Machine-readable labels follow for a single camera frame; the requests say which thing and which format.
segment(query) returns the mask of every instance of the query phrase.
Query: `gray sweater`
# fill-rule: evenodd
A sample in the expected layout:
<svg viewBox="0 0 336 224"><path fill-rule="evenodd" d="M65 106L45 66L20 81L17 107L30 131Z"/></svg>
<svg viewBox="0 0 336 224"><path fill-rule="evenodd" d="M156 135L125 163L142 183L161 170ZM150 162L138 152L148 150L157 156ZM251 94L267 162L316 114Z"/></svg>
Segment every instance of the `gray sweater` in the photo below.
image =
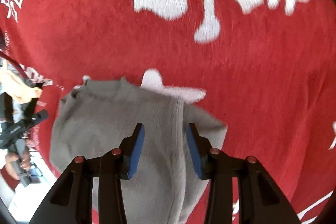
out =
<svg viewBox="0 0 336 224"><path fill-rule="evenodd" d="M166 97L120 81L89 81L60 102L50 161L64 171L77 155L87 159L118 147L140 122L145 141L138 171L122 181L129 224L185 223L207 181L194 172L185 127L194 122L212 146L221 148L226 126L209 113L181 99ZM92 203L98 208L98 183Z"/></svg>

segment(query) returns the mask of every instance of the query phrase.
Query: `sweater sleeve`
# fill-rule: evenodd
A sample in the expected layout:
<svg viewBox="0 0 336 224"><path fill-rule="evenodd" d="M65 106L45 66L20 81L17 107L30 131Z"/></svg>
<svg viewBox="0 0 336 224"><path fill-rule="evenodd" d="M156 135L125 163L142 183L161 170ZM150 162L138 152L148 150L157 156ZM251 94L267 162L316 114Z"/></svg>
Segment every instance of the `sweater sleeve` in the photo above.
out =
<svg viewBox="0 0 336 224"><path fill-rule="evenodd" d="M200 136L209 139L213 147L222 148L224 143L224 138L226 135L227 127L226 125L213 117L208 112L190 104L184 104L183 112L183 127L184 127L184 151L185 151L185 162L186 166L191 166L186 173L186 184L185 198L183 201L183 206L180 214L180 223L186 223L189 215L194 210L196 204L199 202L202 194L204 193L208 181L201 181L196 175L193 168L193 161L190 156L188 142L186 140L185 129L190 122L195 123L197 131Z"/></svg>
<svg viewBox="0 0 336 224"><path fill-rule="evenodd" d="M3 177L3 179L6 181L6 183L8 184L8 186L15 191L15 188L19 185L20 181L15 180L14 178L12 178L7 170L6 167L4 166L1 170L1 176Z"/></svg>

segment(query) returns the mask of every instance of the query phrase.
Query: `blue gripper pad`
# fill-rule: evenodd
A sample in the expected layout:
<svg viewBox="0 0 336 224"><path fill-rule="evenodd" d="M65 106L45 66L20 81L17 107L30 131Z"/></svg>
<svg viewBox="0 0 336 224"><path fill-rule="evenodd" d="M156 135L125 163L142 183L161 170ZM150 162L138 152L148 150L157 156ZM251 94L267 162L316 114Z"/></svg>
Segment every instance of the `blue gripper pad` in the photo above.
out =
<svg viewBox="0 0 336 224"><path fill-rule="evenodd" d="M139 131L139 135L135 141L133 151L130 156L130 167L127 173L129 179L131 179L137 172L144 140L145 140L145 127L142 125Z"/></svg>
<svg viewBox="0 0 336 224"><path fill-rule="evenodd" d="M201 179L203 177L203 172L201 168L201 156L199 154L196 141L190 129L190 126L187 126L186 135L187 135L187 142L189 146L191 159L193 160L195 172L198 175L198 177Z"/></svg>

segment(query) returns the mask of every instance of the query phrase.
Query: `human hand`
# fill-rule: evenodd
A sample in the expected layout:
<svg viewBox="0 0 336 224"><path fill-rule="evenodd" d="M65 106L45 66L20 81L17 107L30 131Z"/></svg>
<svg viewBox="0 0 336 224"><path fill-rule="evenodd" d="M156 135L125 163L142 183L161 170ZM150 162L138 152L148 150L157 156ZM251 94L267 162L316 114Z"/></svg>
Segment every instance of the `human hand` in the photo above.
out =
<svg viewBox="0 0 336 224"><path fill-rule="evenodd" d="M27 146L31 146L32 145L32 142L31 140L27 139L26 140L26 145ZM13 165L12 165L12 162L13 161L16 161L19 159L19 156L15 153L8 153L6 156L5 156L5 159L6 159L6 165L5 165L5 168L6 168L6 171L7 173L12 177L14 178L15 180L20 180L20 178L18 177L18 175L16 174L14 168L13 168ZM25 171L28 171L30 168L31 168L31 164L30 164L30 155L29 155L29 150L28 148L26 147L26 150L22 156L22 162L20 164L20 167L25 170Z"/></svg>
<svg viewBox="0 0 336 224"><path fill-rule="evenodd" d="M20 104L29 103L32 98L40 98L42 94L42 89L27 86L20 76L9 70L6 59L0 68L0 82L3 91Z"/></svg>

